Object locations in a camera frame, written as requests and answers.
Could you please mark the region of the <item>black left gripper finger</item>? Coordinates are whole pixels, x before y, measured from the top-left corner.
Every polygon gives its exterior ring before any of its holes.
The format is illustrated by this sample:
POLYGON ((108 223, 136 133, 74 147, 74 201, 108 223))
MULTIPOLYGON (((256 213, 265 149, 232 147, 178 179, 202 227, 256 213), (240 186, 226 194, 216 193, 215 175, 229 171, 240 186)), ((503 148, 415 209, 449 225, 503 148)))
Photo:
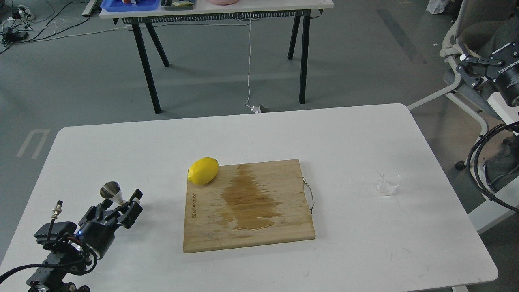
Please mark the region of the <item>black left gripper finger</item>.
POLYGON ((117 222, 124 228, 131 228, 143 211, 143 208, 140 205, 140 199, 142 196, 143 193, 141 190, 137 189, 132 194, 129 201, 116 208, 117 222))
POLYGON ((87 222, 94 222, 102 224, 106 222, 104 213, 109 210, 112 203, 99 203, 97 206, 91 206, 84 214, 83 218, 78 222, 80 227, 83 227, 87 222))

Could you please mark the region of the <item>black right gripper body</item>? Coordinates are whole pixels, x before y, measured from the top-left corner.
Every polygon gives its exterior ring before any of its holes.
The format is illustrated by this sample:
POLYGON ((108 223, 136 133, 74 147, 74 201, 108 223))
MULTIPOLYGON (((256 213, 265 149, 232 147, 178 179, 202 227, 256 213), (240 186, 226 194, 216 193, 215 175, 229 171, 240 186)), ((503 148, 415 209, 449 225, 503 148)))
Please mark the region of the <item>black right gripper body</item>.
POLYGON ((519 44, 508 43, 491 53, 486 77, 493 81, 506 104, 517 107, 519 100, 519 44))

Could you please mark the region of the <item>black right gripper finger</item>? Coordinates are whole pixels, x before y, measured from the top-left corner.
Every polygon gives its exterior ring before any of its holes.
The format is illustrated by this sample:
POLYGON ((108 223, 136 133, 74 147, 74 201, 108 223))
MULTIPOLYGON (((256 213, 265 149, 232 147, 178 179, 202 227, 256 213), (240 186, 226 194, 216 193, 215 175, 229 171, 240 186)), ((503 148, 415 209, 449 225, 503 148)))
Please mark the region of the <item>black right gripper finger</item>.
POLYGON ((461 76, 464 82, 471 88, 492 85, 486 76, 488 66, 484 65, 457 65, 456 72, 461 76))
POLYGON ((484 58, 476 56, 473 54, 469 48, 462 42, 458 41, 458 46, 462 52, 460 56, 460 61, 462 64, 474 64, 474 65, 484 65, 484 66, 492 66, 492 67, 501 67, 505 64, 505 62, 501 59, 495 59, 493 57, 484 58))

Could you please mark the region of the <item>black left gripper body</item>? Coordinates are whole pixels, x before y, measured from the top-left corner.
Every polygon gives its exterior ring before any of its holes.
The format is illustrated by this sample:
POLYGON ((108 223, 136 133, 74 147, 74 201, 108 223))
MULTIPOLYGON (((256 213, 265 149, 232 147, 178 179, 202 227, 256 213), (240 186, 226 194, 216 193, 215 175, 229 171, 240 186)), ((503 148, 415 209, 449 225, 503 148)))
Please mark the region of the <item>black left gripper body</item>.
POLYGON ((119 227, 122 227, 122 225, 117 222, 116 209, 106 211, 104 216, 106 222, 102 224, 87 222, 83 227, 80 227, 77 233, 77 237, 80 241, 92 248, 99 259, 106 254, 114 241, 115 231, 119 227))

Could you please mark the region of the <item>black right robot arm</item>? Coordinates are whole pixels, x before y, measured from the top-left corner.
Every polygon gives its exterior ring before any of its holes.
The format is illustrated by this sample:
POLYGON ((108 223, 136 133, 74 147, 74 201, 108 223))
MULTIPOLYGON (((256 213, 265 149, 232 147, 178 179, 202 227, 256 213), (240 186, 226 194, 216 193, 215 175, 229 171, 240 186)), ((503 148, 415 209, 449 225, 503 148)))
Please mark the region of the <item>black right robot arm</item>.
MULTIPOLYGON (((484 77, 495 86, 497 92, 501 94, 505 104, 509 107, 517 107, 518 42, 516 41, 505 44, 502 48, 494 51, 488 58, 477 57, 474 53, 469 51, 468 47, 462 41, 459 41, 458 44, 462 51, 462 56, 460 65, 458 65, 456 71, 460 74, 462 79, 470 87, 476 87, 482 83, 482 78, 467 74, 465 67, 469 64, 485 66, 486 69, 484 77)), ((517 207, 502 201, 495 195, 498 191, 498 189, 495 188, 495 184, 503 177, 511 178, 512 174, 518 174, 518 138, 504 139, 504 144, 508 146, 507 153, 513 156, 515 164, 514 167, 506 167, 506 170, 508 170, 507 173, 500 175, 488 174, 488 163, 479 161, 480 154, 487 142, 493 139, 493 137, 501 131, 514 131, 517 133, 518 122, 504 122, 498 124, 494 128, 490 129, 486 134, 480 135, 480 138, 469 151, 466 166, 471 169, 469 174, 470 181, 484 196, 486 196, 490 201, 517 213, 517 207)))

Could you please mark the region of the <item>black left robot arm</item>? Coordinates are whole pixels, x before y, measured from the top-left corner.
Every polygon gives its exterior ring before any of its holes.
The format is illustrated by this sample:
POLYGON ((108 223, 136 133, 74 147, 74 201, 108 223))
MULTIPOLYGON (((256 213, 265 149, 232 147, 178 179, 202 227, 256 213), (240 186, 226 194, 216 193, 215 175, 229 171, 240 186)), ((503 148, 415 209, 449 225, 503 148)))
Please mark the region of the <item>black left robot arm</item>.
POLYGON ((46 260, 8 270, 1 275, 1 281, 22 270, 36 268, 26 281, 30 292, 88 292, 89 286, 77 287, 63 279, 67 274, 80 276, 92 272, 113 243, 115 231, 119 227, 131 228, 143 210, 140 190, 135 190, 128 201, 120 194, 104 190, 101 195, 102 203, 90 207, 77 224, 56 222, 63 205, 63 201, 57 201, 50 223, 34 234, 37 243, 49 251, 46 260))

